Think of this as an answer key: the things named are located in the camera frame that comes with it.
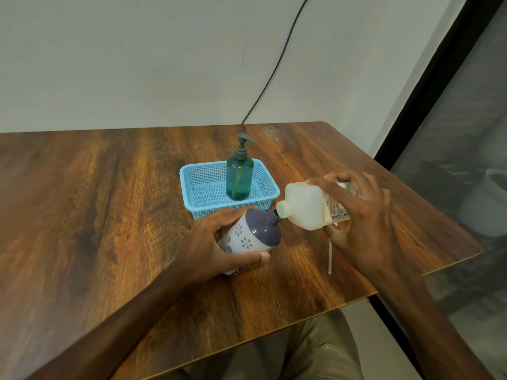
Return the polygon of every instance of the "purple and white bottle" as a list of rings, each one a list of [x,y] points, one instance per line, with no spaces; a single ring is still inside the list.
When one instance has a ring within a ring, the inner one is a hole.
[[[266,212],[250,208],[218,242],[219,247],[227,253],[269,252],[280,244],[280,221],[281,218],[274,210]],[[245,268],[246,266],[224,273],[235,275]]]

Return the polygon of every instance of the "fingernail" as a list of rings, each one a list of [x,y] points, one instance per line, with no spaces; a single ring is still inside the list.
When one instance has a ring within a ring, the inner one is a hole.
[[[265,262],[268,262],[270,257],[271,257],[271,255],[269,254],[269,252],[261,252],[261,262],[263,264]]]

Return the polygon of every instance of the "gray pump head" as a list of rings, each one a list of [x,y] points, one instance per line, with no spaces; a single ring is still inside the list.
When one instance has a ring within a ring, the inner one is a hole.
[[[248,151],[245,148],[246,140],[251,141],[252,143],[255,143],[255,141],[246,133],[239,133],[238,138],[239,138],[239,145],[236,148],[236,154],[234,155],[234,158],[239,161],[244,161],[248,157]]]

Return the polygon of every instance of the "forearm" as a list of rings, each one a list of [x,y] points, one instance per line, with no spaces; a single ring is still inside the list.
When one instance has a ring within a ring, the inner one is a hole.
[[[427,379],[492,379],[442,315],[421,276],[384,277],[377,288],[407,332]]]
[[[109,378],[135,344],[162,317],[170,303],[187,287],[178,268],[170,266],[140,294],[28,380]]]

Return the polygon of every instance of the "hand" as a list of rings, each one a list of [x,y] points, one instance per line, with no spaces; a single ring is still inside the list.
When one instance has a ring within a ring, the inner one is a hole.
[[[191,283],[206,281],[245,265],[269,261],[268,252],[225,253],[213,237],[221,228],[237,222],[250,208],[254,207],[219,209],[193,223],[185,247],[173,263],[185,272]]]
[[[335,181],[350,181],[358,192],[352,195]],[[318,185],[347,209],[350,223],[345,230],[327,225],[324,230],[331,243],[374,285],[389,275],[408,270],[391,219],[391,192],[382,189],[377,179],[364,172],[339,170],[308,184]]]

